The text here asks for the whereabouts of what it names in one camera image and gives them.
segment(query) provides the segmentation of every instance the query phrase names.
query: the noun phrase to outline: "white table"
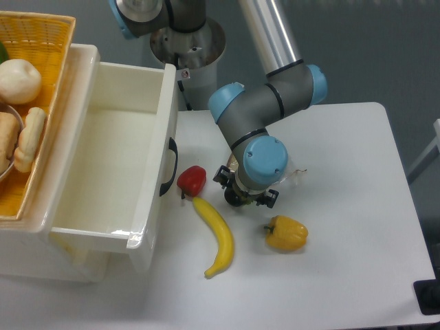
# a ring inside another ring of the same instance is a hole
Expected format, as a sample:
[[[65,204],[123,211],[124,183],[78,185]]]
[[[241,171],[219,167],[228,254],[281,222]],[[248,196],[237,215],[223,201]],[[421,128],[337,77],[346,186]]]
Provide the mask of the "white table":
[[[179,113],[180,174],[208,172],[202,197],[229,223],[236,255],[211,280],[217,242],[174,186],[153,264],[136,274],[115,255],[98,284],[0,278],[0,329],[347,329],[436,322],[413,282],[434,278],[405,174],[382,106],[316,106],[268,128],[295,165],[273,209],[232,208],[212,181],[229,150],[207,111]],[[274,215],[307,226],[305,249],[265,246]]]

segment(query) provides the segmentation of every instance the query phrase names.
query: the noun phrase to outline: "blue joint cap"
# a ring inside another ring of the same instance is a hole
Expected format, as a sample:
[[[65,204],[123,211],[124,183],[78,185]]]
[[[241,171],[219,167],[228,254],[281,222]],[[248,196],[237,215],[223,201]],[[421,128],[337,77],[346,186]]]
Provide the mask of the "blue joint cap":
[[[316,105],[327,97],[328,87],[327,79],[316,65],[307,66],[313,78],[313,94],[311,96],[310,106]]]
[[[223,86],[214,92],[208,101],[208,108],[214,118],[215,123],[219,121],[221,114],[226,110],[228,105],[241,93],[245,88],[239,82]]]
[[[111,11],[113,12],[114,17],[116,18],[116,21],[118,22],[119,28],[122,31],[122,35],[125,39],[135,39],[136,36],[131,33],[131,31],[128,29],[127,25],[125,24],[124,20],[122,19],[118,8],[116,7],[116,1],[115,0],[109,0],[109,5],[111,8]]]
[[[251,180],[270,186],[283,175],[288,157],[287,149],[280,140],[264,135],[247,145],[243,166]]]

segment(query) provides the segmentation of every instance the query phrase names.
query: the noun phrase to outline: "yellow banana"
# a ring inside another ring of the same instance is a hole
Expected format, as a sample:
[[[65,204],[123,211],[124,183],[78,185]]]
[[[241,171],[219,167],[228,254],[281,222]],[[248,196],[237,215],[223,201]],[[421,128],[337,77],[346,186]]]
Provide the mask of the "yellow banana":
[[[212,278],[218,273],[227,270],[234,258],[234,237],[223,217],[205,199],[192,199],[195,210],[214,232],[219,250],[211,267],[205,271],[206,278]]]

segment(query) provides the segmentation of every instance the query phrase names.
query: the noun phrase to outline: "drawer handle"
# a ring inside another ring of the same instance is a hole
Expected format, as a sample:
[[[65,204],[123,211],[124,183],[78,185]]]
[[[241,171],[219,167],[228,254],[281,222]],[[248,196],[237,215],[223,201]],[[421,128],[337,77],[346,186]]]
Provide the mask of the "drawer handle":
[[[176,141],[174,141],[172,137],[170,137],[170,141],[168,143],[168,149],[170,149],[172,152],[176,154],[176,161],[174,163],[173,176],[171,177],[170,181],[160,185],[159,196],[165,195],[166,192],[170,190],[171,186],[173,185],[174,178],[176,178],[177,161],[179,160],[179,153],[177,152]]]

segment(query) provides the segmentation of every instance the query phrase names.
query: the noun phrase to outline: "bread roll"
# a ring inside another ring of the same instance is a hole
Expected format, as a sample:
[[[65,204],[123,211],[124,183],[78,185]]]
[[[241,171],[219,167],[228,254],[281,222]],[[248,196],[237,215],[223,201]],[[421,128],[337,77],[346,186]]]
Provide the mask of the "bread roll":
[[[11,113],[0,112],[0,174],[9,167],[17,136],[19,134],[19,121]]]
[[[19,145],[14,152],[14,166],[19,172],[30,172],[32,168],[45,119],[46,113],[37,107],[31,108],[26,116],[25,128],[20,133]]]
[[[42,81],[40,72],[27,60],[15,58],[0,64],[0,98],[9,105],[34,100]]]

